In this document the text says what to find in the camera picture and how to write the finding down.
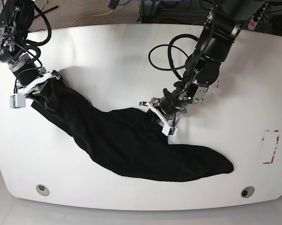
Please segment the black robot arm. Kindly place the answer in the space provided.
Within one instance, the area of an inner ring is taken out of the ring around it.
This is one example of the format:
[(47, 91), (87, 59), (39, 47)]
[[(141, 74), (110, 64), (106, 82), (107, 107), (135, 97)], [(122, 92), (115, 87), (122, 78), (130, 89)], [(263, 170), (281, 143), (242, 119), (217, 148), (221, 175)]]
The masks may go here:
[[(28, 39), (29, 28), (38, 13), (45, 22), (47, 37), (36, 42)], [(24, 108), (31, 99), (45, 109), (55, 111), (56, 98), (52, 80), (60, 79), (57, 72), (48, 72), (40, 61), (40, 47), (47, 44), (52, 28), (45, 14), (33, 0), (2, 1), (0, 13), (0, 62), (6, 63), (15, 76), (11, 108)]]
[(223, 63), (241, 31), (244, 20), (264, 4), (263, 0), (213, 1), (201, 35), (184, 65), (185, 72), (176, 89), (164, 90), (159, 106), (165, 115), (181, 112), (187, 105), (203, 103), (209, 87), (218, 79)]

